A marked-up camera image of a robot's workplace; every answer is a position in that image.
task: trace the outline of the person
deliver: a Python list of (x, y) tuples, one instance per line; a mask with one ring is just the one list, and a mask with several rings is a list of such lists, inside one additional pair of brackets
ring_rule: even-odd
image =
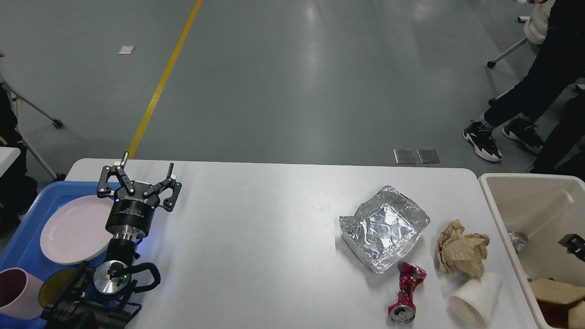
[(540, 153), (544, 142), (535, 130), (536, 120), (584, 72), (585, 1), (556, 0), (550, 10), (546, 39), (526, 77), (484, 112), (479, 121), (472, 120), (463, 130), (463, 137), (480, 158), (498, 162), (503, 157), (492, 132), (512, 119), (502, 128), (502, 134)]
[(585, 181), (585, 150), (555, 169), (555, 166), (584, 135), (585, 94), (580, 94), (565, 105), (565, 117), (546, 139), (530, 173), (569, 175)]
[(16, 131), (18, 121), (12, 112), (8, 93), (0, 87), (0, 147), (20, 149), (20, 155), (0, 177), (0, 227), (19, 224), (18, 215), (25, 212), (37, 196), (37, 182), (26, 176), (26, 147)]

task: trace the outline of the chair wheel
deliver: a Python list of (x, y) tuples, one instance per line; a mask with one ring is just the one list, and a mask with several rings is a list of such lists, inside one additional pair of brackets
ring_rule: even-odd
[(65, 178), (67, 178), (67, 174), (57, 173), (57, 178), (55, 178), (54, 181), (64, 181)]
[(59, 129), (63, 126), (63, 123), (61, 122), (61, 120), (55, 119), (53, 120), (53, 125), (55, 126), (55, 128)]

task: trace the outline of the crushed red can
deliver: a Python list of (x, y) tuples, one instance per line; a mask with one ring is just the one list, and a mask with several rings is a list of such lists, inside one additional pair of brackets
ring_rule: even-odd
[(426, 271), (417, 265), (402, 263), (400, 266), (400, 291), (396, 304), (388, 306), (388, 316), (397, 322), (414, 320), (417, 308), (412, 301), (414, 290), (426, 278)]

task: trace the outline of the blue tray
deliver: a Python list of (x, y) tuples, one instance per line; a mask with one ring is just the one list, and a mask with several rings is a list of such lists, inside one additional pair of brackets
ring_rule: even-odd
[[(119, 184), (111, 183), (111, 186), (117, 189)], [(86, 181), (58, 181), (45, 187), (0, 255), (0, 270), (23, 268), (45, 281), (59, 270), (75, 268), (75, 265), (59, 265), (46, 258), (40, 249), (40, 234), (57, 209), (73, 199), (95, 195), (97, 187), (97, 182)], [(99, 265), (104, 257), (105, 253), (91, 261), (90, 266)], [(0, 328), (44, 328), (46, 324), (40, 317), (22, 321), (0, 314)]]

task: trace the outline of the white sticker on floor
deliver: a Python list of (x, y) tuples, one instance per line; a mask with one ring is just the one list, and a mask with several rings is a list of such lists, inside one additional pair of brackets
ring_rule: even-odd
[(120, 51), (118, 52), (118, 54), (120, 54), (120, 55), (130, 55), (134, 51), (134, 48), (135, 47), (136, 46), (122, 46), (122, 48), (120, 48)]

